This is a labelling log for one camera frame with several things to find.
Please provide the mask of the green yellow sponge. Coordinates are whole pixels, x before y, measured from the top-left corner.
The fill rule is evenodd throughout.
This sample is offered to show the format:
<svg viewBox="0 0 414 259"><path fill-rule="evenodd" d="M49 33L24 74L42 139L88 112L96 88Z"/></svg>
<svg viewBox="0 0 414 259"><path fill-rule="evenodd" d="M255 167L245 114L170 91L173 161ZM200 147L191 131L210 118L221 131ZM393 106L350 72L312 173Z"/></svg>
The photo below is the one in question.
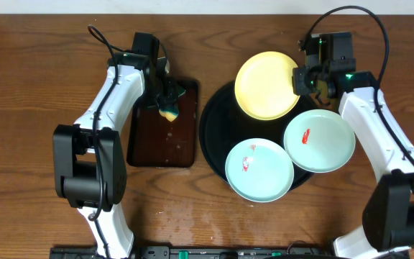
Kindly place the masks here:
<svg viewBox="0 0 414 259"><path fill-rule="evenodd" d="M185 94L186 90L183 87L177 87L169 96L161 97L158 103L158 112L169 122L177 119L180 110L178 108L178 99Z"/></svg>

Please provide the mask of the yellow plate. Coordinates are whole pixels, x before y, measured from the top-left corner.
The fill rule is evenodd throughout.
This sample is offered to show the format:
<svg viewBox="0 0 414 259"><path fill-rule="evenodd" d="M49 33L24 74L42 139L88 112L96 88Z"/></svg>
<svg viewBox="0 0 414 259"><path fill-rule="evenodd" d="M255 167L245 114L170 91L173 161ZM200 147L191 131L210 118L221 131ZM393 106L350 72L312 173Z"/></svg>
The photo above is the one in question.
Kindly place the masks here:
<svg viewBox="0 0 414 259"><path fill-rule="evenodd" d="M283 117L293 109L299 96L293 93L293 69L297 63L275 51L256 54L237 73L236 101L243 112L258 120Z"/></svg>

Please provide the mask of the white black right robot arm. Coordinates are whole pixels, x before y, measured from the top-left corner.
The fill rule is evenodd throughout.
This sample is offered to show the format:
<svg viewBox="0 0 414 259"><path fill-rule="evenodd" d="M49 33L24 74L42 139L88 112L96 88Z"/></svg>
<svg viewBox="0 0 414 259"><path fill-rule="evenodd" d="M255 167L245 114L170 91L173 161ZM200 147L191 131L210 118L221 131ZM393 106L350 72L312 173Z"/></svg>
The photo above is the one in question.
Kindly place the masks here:
<svg viewBox="0 0 414 259"><path fill-rule="evenodd" d="M319 83L327 84L377 179L362 225L336 238L333 253L340 258L381 258L414 247L414 146L388 109L379 80L354 69L353 59L294 68L293 91L314 93Z"/></svg>

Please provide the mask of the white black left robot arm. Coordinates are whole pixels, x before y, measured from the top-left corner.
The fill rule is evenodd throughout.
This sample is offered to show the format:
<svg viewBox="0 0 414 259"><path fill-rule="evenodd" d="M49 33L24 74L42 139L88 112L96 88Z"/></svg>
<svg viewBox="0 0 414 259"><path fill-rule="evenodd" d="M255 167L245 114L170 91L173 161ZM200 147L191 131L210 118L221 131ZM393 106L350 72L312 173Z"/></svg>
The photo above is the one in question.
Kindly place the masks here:
<svg viewBox="0 0 414 259"><path fill-rule="evenodd" d="M172 104L179 97L169 69L166 57L115 54L86 112L72 125L58 125L53 133L56 193L87 220L97 242L97 258L131 254L134 234L121 205L127 170L120 135L138 100Z"/></svg>

